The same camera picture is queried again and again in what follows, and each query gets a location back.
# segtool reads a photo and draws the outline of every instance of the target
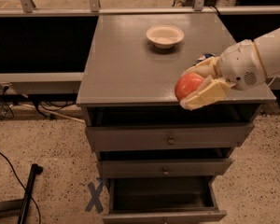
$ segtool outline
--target drawer knob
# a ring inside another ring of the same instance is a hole
[[[169,175],[169,172],[168,172],[168,169],[167,169],[167,168],[164,168],[164,169],[162,170],[162,173],[163,173],[164,175]]]
[[[168,144],[171,145],[171,146],[175,144],[175,140],[172,136],[169,136]]]

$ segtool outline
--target gray drawer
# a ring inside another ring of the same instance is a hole
[[[189,224],[220,221],[208,177],[112,179],[104,224]]]
[[[231,159],[98,161],[101,178],[223,175]]]
[[[88,127],[92,151],[182,149],[240,146],[252,123],[180,126]]]

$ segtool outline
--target terrazzo floor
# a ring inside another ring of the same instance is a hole
[[[24,185],[32,163],[44,168],[35,180],[35,198],[44,224],[101,224],[108,212],[106,188],[100,195],[103,212],[91,200],[88,185],[98,189],[95,157],[84,134],[85,124],[57,117],[48,120],[23,107],[14,107],[13,120],[0,121],[0,151],[14,165]],[[62,111],[81,119],[76,107]],[[263,107],[255,129],[231,157],[233,164],[213,183],[217,204],[228,212],[219,224],[280,224],[280,108]],[[0,201],[19,199],[23,190],[0,156]],[[0,224],[16,223],[17,216],[1,214]],[[38,223],[30,203],[27,223]]]

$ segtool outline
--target apple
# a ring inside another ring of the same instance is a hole
[[[204,78],[196,73],[186,73],[175,84],[175,96],[178,101],[186,98],[189,94],[196,91],[203,83]]]

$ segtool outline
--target bowl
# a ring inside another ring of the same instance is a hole
[[[159,49],[169,49],[184,38],[179,28],[170,25],[153,26],[147,30],[147,38]]]

